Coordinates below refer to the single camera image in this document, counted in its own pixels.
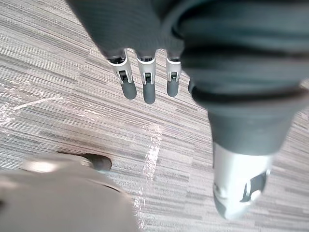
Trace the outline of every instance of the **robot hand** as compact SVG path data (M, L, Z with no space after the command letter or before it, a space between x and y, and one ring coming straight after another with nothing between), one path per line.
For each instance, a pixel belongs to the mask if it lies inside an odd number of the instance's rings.
M136 96L126 48L137 54L145 102L155 101L155 51L167 50L168 94L182 68L208 110L214 200L242 216L264 190L295 112L307 106L306 1L67 0L123 93Z

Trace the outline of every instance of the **robotic finger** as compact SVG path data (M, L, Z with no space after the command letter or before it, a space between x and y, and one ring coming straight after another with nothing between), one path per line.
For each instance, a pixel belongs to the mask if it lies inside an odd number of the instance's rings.
M168 78L167 93L171 97L175 97L178 93L179 78L182 73L182 66L179 57L172 57L167 52L166 57L166 73Z
M136 97L136 87L126 49L123 50L122 56L108 58L108 63L121 84L124 96L130 100L134 99Z
M143 83L143 95L147 104L155 101L155 53L140 57L137 53L137 62Z

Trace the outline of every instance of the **silver metal part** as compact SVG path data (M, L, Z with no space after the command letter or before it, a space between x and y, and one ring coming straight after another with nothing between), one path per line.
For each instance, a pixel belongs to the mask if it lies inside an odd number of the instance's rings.
M113 72L118 77L119 83L121 85L124 84L124 81L123 81L124 78L127 78L127 81L129 83L132 83L132 80L133 80L131 65L127 57L126 49L124 50L124 53L125 53L125 57L121 63L112 63L109 60L107 60L108 63L111 65Z
M150 84L153 85L155 83L155 57L150 61L142 61L137 58L141 81L143 85L147 83L147 78L150 78Z
M22 170L36 173L51 173L59 169L68 167L72 163L78 163L87 167L92 167L92 163L80 156L63 154L62 156L55 155L54 157L38 158L27 160L21 167Z
M62 154L0 172L0 231L137 232L130 197L85 160Z
M216 143L213 146L216 208L222 217L237 219L263 192L274 154L243 155L230 152Z
M176 79L176 82L179 81L180 75L182 73L182 65L180 61L171 61L166 57L166 74L168 81L171 81L172 78Z

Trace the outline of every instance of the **gray fingertip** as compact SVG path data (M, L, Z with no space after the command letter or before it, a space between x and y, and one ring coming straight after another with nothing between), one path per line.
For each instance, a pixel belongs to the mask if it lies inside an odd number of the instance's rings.
M175 79L172 79L171 81L168 81L168 85L167 85L167 92L168 95L170 97L175 97L178 93L178 86L179 86L179 82L176 81Z
M147 104L152 104L155 101L155 85L147 83L143 85L144 100Z
M121 85L121 88L126 98L132 100L136 97L136 87L133 80L131 83L124 81L124 84Z
M188 85L188 91L189 91L189 93L192 93L192 90L193 90L193 88L194 88L194 83L190 80L189 81L189 85Z

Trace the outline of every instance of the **floor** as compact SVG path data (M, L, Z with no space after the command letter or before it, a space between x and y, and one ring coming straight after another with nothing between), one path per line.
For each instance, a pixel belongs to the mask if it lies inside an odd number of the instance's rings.
M0 6L2 169L55 152L103 154L113 161L107 175L133 197L141 231L309 231L308 109L295 116L264 196L244 218L225 221L212 199L207 112L192 101L185 74L179 94L166 94L163 51L153 105L143 102L129 51L138 91L129 101L64 1Z

